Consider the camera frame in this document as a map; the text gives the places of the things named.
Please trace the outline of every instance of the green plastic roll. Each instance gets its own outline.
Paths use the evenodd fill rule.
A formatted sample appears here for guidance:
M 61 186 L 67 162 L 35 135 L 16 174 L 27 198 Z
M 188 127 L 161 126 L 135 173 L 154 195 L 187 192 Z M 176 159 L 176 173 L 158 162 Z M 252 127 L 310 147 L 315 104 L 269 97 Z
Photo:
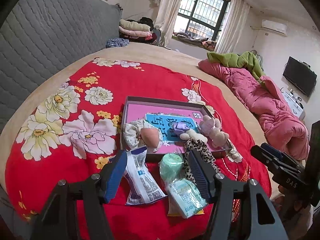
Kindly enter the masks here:
M 167 153 L 159 163 L 160 176 L 165 183 L 171 183 L 178 177 L 183 167 L 182 158 L 174 153 Z

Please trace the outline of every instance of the television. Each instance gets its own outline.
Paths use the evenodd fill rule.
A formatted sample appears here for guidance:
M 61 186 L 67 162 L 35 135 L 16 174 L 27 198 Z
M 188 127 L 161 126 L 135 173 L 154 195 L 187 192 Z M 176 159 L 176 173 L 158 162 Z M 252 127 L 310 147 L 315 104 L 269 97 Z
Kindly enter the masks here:
M 283 76 L 304 95 L 310 97 L 316 85 L 317 75 L 306 65 L 289 57 Z

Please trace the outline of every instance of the curtain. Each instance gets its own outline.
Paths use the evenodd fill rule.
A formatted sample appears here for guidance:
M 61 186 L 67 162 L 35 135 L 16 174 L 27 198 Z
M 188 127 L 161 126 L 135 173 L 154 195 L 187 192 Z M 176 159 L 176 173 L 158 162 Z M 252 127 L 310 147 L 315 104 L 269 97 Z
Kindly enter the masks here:
M 244 0 L 231 0 L 227 20 L 214 49 L 215 52 L 220 54 L 233 52 L 240 39 L 249 10 L 250 5 Z
M 160 46 L 167 46 L 171 39 L 181 0 L 161 0 L 154 27 L 161 30 Z

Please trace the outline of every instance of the beige bed sheet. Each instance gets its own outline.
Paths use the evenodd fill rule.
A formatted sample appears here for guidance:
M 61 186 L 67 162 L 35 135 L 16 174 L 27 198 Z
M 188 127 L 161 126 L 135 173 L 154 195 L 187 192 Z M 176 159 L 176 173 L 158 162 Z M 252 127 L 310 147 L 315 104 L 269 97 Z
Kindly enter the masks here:
M 165 48 L 131 42 L 126 47 L 103 49 L 74 62 L 44 82 L 23 102 L 6 124 L 0 135 L 0 183 L 4 190 L 6 190 L 4 180 L 6 161 L 15 137 L 24 121 L 44 99 L 57 91 L 59 86 L 69 76 L 74 74 L 78 69 L 95 57 L 152 63 L 167 67 L 176 72 L 200 78 L 215 85 L 221 89 L 225 100 L 234 109 L 245 128 L 251 133 L 255 143 L 260 145 L 261 143 L 266 142 L 264 133 L 253 114 L 243 106 L 223 82 L 204 73 L 198 68 L 199 59 Z M 277 188 L 276 184 L 273 185 L 272 188 L 274 191 Z

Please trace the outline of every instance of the pink folded blanket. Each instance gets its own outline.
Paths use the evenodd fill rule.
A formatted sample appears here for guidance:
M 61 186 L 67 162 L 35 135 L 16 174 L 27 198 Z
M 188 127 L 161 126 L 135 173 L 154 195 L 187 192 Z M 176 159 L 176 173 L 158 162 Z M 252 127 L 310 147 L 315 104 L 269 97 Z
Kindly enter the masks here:
M 258 116 L 259 124 L 271 146 L 290 154 L 296 160 L 308 157 L 308 130 L 293 115 L 270 77 L 260 78 L 267 91 L 246 69 L 226 68 L 219 63 L 210 63 L 207 59 L 200 61 L 198 65 L 202 71 L 222 80 L 244 106 Z
M 151 32 L 143 32 L 143 31 L 132 31 L 132 30 L 126 30 L 119 26 L 119 32 L 123 34 L 127 34 L 129 36 L 135 36 L 135 37 L 148 37 L 151 35 Z

